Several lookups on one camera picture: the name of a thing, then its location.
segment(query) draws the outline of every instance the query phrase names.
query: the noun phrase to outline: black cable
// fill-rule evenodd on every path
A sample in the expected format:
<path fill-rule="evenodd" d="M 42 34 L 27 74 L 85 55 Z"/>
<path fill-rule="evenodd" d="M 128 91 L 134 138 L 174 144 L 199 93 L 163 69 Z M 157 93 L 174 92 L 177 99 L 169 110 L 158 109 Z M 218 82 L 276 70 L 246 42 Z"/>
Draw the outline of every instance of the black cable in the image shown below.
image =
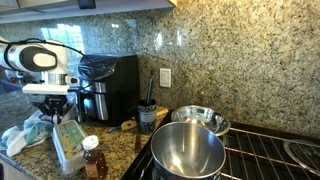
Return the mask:
<path fill-rule="evenodd" d="M 81 51 L 75 49 L 75 48 L 72 48 L 70 46 L 66 46 L 64 44 L 59 44 L 59 43 L 54 43 L 54 42 L 48 42 L 46 40 L 42 40 L 42 39 L 39 39 L 39 38 L 28 38 L 28 39 L 25 39 L 25 40 L 22 40 L 22 41 L 18 41 L 18 42 L 6 42 L 6 41 L 2 41 L 0 40 L 0 43 L 2 44 L 7 44 L 7 45 L 21 45 L 21 44 L 39 44 L 39 43 L 43 43 L 43 44 L 49 44 L 49 45 L 53 45 L 53 46 L 61 46 L 61 47 L 64 47 L 64 48 L 67 48 L 67 49 L 70 49 L 70 50 L 73 50 L 79 54 L 82 55 L 82 57 L 84 57 L 86 60 L 89 61 L 89 64 L 92 66 L 93 68 L 93 78 L 90 80 L 89 84 L 85 87 L 81 87 L 79 86 L 78 90 L 75 90 L 75 89 L 70 89 L 69 92 L 76 92 L 76 91 L 79 91 L 79 90 L 84 90 L 85 88 L 87 87 L 90 87 L 93 82 L 95 81 L 95 78 L 96 78 L 96 74 L 95 74 L 95 67 L 92 63 L 92 61 L 90 60 L 90 58 L 88 56 L 86 56 L 85 54 L 83 54 Z"/>

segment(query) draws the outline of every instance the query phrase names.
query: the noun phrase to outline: electric stovetop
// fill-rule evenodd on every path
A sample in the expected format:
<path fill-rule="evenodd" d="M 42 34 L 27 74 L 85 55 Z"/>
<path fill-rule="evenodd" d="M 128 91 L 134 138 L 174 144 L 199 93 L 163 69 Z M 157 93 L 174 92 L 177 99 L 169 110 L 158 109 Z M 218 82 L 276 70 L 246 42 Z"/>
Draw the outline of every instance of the electric stovetop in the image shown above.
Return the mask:
<path fill-rule="evenodd" d="M 171 122 L 170 110 L 160 126 Z M 219 137 L 226 150 L 220 179 L 320 179 L 320 140 L 231 123 Z M 122 179 L 161 179 L 153 164 L 151 138 Z"/>

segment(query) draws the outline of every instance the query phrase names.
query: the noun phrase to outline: bottle cap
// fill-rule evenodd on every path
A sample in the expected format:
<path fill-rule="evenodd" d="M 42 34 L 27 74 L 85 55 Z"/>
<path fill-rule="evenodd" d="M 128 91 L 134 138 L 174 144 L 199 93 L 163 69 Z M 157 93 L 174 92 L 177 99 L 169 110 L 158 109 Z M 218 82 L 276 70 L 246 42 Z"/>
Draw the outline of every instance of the bottle cap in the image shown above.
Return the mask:
<path fill-rule="evenodd" d="M 96 135 L 91 135 L 84 138 L 82 146 L 84 150 L 92 150 L 99 145 L 99 139 Z"/>

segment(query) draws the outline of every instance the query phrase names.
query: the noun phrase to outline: jar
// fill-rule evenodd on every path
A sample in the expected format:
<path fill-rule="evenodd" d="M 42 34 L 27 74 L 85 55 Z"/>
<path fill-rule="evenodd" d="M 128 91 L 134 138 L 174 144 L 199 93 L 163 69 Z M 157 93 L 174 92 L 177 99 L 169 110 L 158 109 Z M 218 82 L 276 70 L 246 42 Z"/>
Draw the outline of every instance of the jar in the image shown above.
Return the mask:
<path fill-rule="evenodd" d="M 106 178 L 108 168 L 105 156 L 99 145 L 96 135 L 86 137 L 83 142 L 83 157 L 85 159 L 86 174 L 89 180 L 102 180 Z"/>

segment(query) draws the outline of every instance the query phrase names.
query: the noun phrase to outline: mixing bowl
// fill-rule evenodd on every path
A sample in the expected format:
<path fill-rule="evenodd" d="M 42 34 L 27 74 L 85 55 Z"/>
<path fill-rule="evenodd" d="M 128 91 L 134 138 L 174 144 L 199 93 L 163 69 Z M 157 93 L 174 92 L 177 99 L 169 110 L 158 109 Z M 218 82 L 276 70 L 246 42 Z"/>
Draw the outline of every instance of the mixing bowl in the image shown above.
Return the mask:
<path fill-rule="evenodd" d="M 213 132 L 185 122 L 159 128 L 151 139 L 151 151 L 163 179 L 216 179 L 226 158 Z"/>
<path fill-rule="evenodd" d="M 184 106 L 171 114 L 172 122 L 191 122 L 208 128 L 217 136 L 227 133 L 231 127 L 230 121 L 218 112 L 201 106 Z"/>

